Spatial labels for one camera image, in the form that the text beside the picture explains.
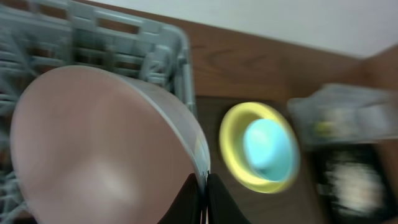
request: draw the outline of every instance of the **wall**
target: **wall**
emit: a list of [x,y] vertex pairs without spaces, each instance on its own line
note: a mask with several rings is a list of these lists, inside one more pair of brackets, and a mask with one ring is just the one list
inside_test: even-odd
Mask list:
[[396,0],[94,0],[354,57],[398,42]]

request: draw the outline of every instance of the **dish rack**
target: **dish rack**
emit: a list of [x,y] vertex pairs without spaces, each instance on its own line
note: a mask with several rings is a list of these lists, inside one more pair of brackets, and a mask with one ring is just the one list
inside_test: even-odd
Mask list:
[[100,68],[161,86],[196,115],[190,46],[178,27],[69,0],[0,0],[0,21],[0,223],[27,209],[9,159],[9,127],[40,74]]

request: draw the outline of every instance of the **yellow object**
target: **yellow object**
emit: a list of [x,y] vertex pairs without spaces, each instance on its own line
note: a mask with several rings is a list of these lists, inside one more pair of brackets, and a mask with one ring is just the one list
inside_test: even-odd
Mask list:
[[286,189],[294,181],[298,168],[285,182],[271,182],[257,176],[251,171],[243,152],[243,134],[247,126],[257,119],[271,119],[275,121],[284,130],[287,130],[289,138],[296,142],[292,128],[274,108],[263,103],[241,103],[232,107],[225,114],[221,123],[221,154],[229,171],[245,187],[260,193],[277,193]]

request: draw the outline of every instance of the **bowl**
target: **bowl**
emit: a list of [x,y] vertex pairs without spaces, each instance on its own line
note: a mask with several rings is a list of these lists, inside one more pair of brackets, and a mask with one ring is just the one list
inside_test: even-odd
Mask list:
[[[288,151],[282,153],[283,155],[290,154],[290,156],[287,156],[285,158],[287,161],[283,162],[287,166],[287,171],[284,175],[277,175],[279,178],[270,175],[280,169],[278,162],[269,162],[266,170],[256,169],[244,150],[245,133],[251,124],[260,119],[274,123],[270,127],[276,124],[279,127],[276,130],[283,133],[282,142],[288,146],[281,149]],[[293,183],[299,170],[300,155],[292,128],[281,114],[263,103],[241,103],[225,114],[220,127],[220,149],[223,160],[234,178],[256,192],[277,193],[285,190]]]

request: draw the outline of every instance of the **bowl rim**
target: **bowl rim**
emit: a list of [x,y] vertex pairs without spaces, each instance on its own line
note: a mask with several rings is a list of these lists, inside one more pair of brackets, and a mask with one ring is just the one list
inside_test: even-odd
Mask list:
[[260,119],[271,119],[283,126],[284,130],[286,130],[286,133],[289,136],[289,139],[292,141],[292,149],[299,149],[297,139],[292,128],[278,111],[264,103],[240,103],[229,109],[221,122],[220,151],[223,160],[228,170],[232,173],[235,179],[245,187],[260,193],[277,193],[283,191],[293,183],[298,174],[299,169],[295,168],[300,167],[300,154],[298,152],[296,153],[295,168],[292,167],[292,172],[290,173],[290,176],[287,178],[287,180],[282,182],[272,182],[263,179],[257,176],[251,170],[245,169],[236,159],[233,150],[233,141],[231,139],[231,133],[234,130],[231,127],[237,120],[242,118],[244,114],[248,113],[256,115]]

